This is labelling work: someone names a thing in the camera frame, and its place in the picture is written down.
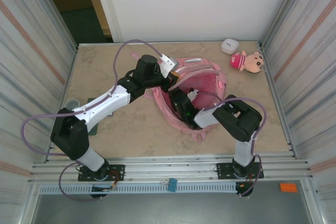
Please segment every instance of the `stuffed toy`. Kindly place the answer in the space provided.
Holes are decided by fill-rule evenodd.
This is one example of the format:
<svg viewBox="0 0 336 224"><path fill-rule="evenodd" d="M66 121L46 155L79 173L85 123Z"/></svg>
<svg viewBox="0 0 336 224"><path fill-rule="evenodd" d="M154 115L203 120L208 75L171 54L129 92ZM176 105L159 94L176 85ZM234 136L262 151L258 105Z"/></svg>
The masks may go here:
<svg viewBox="0 0 336 224"><path fill-rule="evenodd" d="M246 52L242 51L241 54L237 53L231 56L231 66L240 71L244 69L251 73L258 73L263 69L264 60L259 52L246 56Z"/></svg>

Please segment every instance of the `orange tag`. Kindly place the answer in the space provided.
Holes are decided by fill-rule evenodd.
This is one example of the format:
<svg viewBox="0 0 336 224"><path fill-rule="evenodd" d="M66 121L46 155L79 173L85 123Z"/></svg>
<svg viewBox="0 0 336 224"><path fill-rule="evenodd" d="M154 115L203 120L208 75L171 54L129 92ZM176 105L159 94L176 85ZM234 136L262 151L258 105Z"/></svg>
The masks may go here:
<svg viewBox="0 0 336 224"><path fill-rule="evenodd" d="M285 191L288 193L297 193L298 188L296 184L287 184L287 183L280 183L280 189L281 191Z"/></svg>

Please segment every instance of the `mounting plate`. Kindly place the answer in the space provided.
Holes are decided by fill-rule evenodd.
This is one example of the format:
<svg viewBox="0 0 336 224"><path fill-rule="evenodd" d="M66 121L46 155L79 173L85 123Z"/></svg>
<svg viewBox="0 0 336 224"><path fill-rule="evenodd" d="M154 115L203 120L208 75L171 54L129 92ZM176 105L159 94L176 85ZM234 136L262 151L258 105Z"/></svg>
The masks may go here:
<svg viewBox="0 0 336 224"><path fill-rule="evenodd" d="M116 173L111 173L111 176L107 176L104 180L96 180L92 176L92 171L87 168L86 166L82 166L79 168L79 174L78 174L78 181L123 181L124 180L124 174L125 174L125 165L109 165L109 170L115 171L118 173L119 178L117 178Z"/></svg>
<svg viewBox="0 0 336 224"><path fill-rule="evenodd" d="M240 179L240 177L238 177L233 170L233 163L218 163L216 165L216 168L218 179L238 179L238 178ZM260 168L259 162L255 162L252 164L250 170L250 174L252 173L252 179L257 177L259 168ZM259 178L263 177L264 177L264 171L261 170Z"/></svg>

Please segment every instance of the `pink bag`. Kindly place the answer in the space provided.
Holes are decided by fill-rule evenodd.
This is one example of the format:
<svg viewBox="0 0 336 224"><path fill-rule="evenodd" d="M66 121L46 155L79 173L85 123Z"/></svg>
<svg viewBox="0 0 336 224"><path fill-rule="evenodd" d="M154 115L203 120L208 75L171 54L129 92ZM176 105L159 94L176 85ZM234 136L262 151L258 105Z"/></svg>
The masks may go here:
<svg viewBox="0 0 336 224"><path fill-rule="evenodd" d="M135 59L140 58L135 52L132 52L131 56ZM218 103L218 97L221 100L224 98L226 79L217 64L205 58L180 58L176 60L180 63L176 70L180 75L180 79L170 90L179 87L182 91L188 93L190 88L197 89L200 93L195 100L192 101L192 104L199 109ZM173 113L168 93L163 92L161 88L152 88L151 90L153 95L146 92L145 96L155 100L164 118L172 127L184 133L191 134L192 139L199 143L205 140L205 132L215 125L208 126L201 130L191 130Z"/></svg>

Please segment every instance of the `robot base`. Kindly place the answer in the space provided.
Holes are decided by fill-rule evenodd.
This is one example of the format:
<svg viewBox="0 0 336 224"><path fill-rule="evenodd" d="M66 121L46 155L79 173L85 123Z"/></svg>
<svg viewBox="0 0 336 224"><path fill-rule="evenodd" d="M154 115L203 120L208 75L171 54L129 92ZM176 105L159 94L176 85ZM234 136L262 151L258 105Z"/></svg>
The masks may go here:
<svg viewBox="0 0 336 224"><path fill-rule="evenodd" d="M217 168L217 176L218 179L255 179L258 175L260 166L259 162L253 162L251 164L250 169L247 171L246 176L239 177L236 172L234 171L234 164L233 163L218 163L216 165ZM260 172L259 178L264 177L264 172Z"/></svg>
<svg viewBox="0 0 336 224"><path fill-rule="evenodd" d="M83 165L79 169L78 181L123 181L125 165L108 165L108 173L111 175L107 174L106 177L99 180L95 178L93 171Z"/></svg>

